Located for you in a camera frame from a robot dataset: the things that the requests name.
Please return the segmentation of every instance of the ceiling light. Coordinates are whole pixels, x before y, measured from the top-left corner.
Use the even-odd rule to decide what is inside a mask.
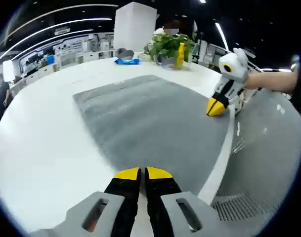
[[[87,31],[93,31],[93,30],[90,29],[90,30],[74,31],[74,32],[70,32],[70,33],[63,34],[63,35],[55,36],[55,37],[52,37],[52,38],[50,38],[50,39],[46,39],[46,40],[44,40],[44,41],[42,41],[42,42],[39,42],[39,43],[37,43],[37,44],[34,44],[33,46],[31,46],[31,47],[29,47],[29,48],[23,50],[22,52],[20,52],[19,54],[17,54],[12,60],[15,60],[16,58],[18,58],[19,56],[21,56],[23,53],[25,53],[25,52],[31,50],[32,48],[35,48],[36,46],[38,46],[38,45],[40,45],[40,44],[42,44],[42,43],[47,42],[47,41],[56,39],[56,38],[58,38],[58,37],[68,36],[68,35],[71,35],[71,34],[76,34],[76,33],[81,33],[81,32],[87,32]]]
[[[57,24],[57,25],[53,25],[53,26],[49,26],[47,28],[44,28],[40,31],[37,31],[35,33],[32,33],[31,35],[23,38],[22,40],[20,40],[19,42],[17,42],[15,45],[13,45],[12,47],[10,47],[7,51],[4,52],[4,54],[2,54],[0,56],[0,60],[7,54],[9,53],[13,48],[15,48],[16,46],[20,45],[22,42],[24,42],[25,40],[29,39],[30,37],[33,37],[43,31],[46,31],[46,30],[49,30],[51,28],[54,28],[54,27],[57,27],[57,26],[62,26],[62,25],[67,25],[67,24],[70,24],[70,23],[75,23],[75,22],[81,22],[81,21],[96,21],[96,20],[112,20],[112,18],[88,18],[88,19],[81,19],[81,20],[74,20],[74,21],[67,21],[67,22],[63,22],[63,23],[60,23],[60,24]]]
[[[243,52],[244,52],[247,56],[249,56],[249,57],[251,57],[251,58],[255,58],[255,57],[256,57],[256,56],[254,55],[254,53],[252,53],[251,51],[249,52],[248,50],[245,50],[244,48],[243,48]],[[252,62],[249,61],[249,64],[251,64],[254,68],[260,70],[260,68],[258,68],[258,66],[255,65],[255,64],[253,64]]]
[[[32,20],[24,23],[23,25],[21,25],[20,27],[16,28],[14,31],[12,31],[10,34],[8,34],[1,43],[3,43],[7,38],[9,38],[12,34],[14,34],[15,32],[17,32],[18,30],[22,29],[24,26],[30,24],[33,21],[36,21],[37,19],[40,19],[44,16],[53,14],[55,12],[59,12],[59,11],[63,11],[63,10],[67,10],[67,9],[72,9],[72,8],[77,8],[77,7],[84,7],[84,6],[111,6],[111,7],[118,7],[118,5],[114,5],[114,4],[100,4],[100,3],[91,3],[91,4],[80,4],[80,5],[74,5],[74,6],[67,6],[67,7],[63,7],[60,9],[56,9],[50,12],[46,12],[42,15],[39,15],[38,17],[33,18]]]
[[[222,38],[222,40],[223,40],[223,42],[224,42],[225,48],[226,48],[227,50],[229,50],[229,49],[228,49],[227,42],[226,42],[226,39],[225,39],[225,35],[224,35],[223,31],[221,30],[221,27],[220,27],[219,23],[215,22],[215,25],[216,25],[216,27],[217,27],[217,29],[218,29],[218,31],[219,31],[219,34],[220,34],[220,36],[221,36],[221,38]]]
[[[283,69],[283,68],[279,68],[279,72],[290,73],[290,72],[291,72],[291,70],[290,70],[290,69]]]

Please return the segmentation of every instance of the desk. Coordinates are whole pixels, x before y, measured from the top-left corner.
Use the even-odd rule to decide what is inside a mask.
[[[104,191],[118,172],[99,153],[74,103],[74,94],[155,75],[210,97],[221,77],[194,63],[185,63],[182,71],[169,71],[150,62],[126,66],[114,61],[90,61],[50,74],[24,88],[6,110],[0,122],[0,197],[28,232],[61,223],[69,208],[93,192]],[[216,194],[226,168],[232,132],[228,134],[221,150],[220,173],[215,173],[215,167],[206,183],[209,191],[203,187],[199,194],[207,203]],[[142,215],[136,218],[138,222],[149,220],[146,213],[139,211],[138,215]],[[145,229],[151,229],[150,224],[140,225],[132,236],[145,236]]]

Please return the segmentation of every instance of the white cabinet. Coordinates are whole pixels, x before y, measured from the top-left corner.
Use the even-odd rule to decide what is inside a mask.
[[[35,73],[33,73],[33,74],[31,74],[31,75],[29,75],[28,77],[25,78],[26,85],[30,85],[30,84],[36,82],[39,78],[40,78],[40,76],[39,76],[39,72],[38,71],[35,72]]]
[[[99,52],[85,52],[83,53],[83,61],[89,62],[92,60],[98,60],[99,59]]]
[[[53,65],[50,64],[43,68],[39,68],[38,73],[39,73],[39,78],[43,78],[49,74],[54,73]]]
[[[18,94],[18,92],[26,86],[27,86],[26,78],[21,79],[17,84],[15,84],[10,88],[10,92],[12,96],[15,97]]]
[[[76,64],[78,64],[76,53],[66,53],[60,57],[60,69],[64,69]]]

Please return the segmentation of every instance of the gray towel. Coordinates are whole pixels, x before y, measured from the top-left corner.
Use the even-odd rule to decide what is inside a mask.
[[[183,191],[196,195],[227,134],[229,111],[208,117],[208,98],[156,76],[81,92],[74,100],[102,154],[118,170],[165,169]]]

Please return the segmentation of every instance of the blue object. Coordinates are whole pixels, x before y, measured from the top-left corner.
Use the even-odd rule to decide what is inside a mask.
[[[49,55],[49,56],[47,56],[46,61],[47,61],[47,65],[53,64],[55,62],[55,58],[53,55]]]
[[[115,60],[115,63],[117,65],[138,65],[140,64],[140,60],[138,58],[132,59],[132,60],[126,60],[122,61],[120,59]]]

